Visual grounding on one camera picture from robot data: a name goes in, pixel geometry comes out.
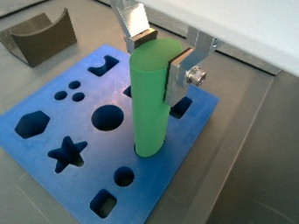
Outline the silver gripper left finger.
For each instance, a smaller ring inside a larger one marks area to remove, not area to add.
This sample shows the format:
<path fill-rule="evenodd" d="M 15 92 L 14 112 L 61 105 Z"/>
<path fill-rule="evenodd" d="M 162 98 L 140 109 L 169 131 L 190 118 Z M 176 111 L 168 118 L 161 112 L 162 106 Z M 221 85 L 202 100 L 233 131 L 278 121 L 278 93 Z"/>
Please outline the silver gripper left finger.
<path fill-rule="evenodd" d="M 156 39 L 157 30 L 149 27 L 145 7 L 136 0 L 109 0 L 109 4 L 125 34 L 125 48 L 130 53 L 140 45 Z"/>

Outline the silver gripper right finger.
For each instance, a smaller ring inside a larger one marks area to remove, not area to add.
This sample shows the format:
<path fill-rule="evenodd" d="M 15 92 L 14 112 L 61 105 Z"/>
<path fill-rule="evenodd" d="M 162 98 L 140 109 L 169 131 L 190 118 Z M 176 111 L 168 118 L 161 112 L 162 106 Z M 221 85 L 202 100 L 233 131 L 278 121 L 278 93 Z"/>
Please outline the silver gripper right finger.
<path fill-rule="evenodd" d="M 221 41 L 193 27 L 188 28 L 186 42 L 190 45 L 170 61 L 164 93 L 164 102 L 172 107 L 186 95 L 192 84 L 198 86 L 206 73 L 200 69 L 200 63 L 221 46 Z"/>

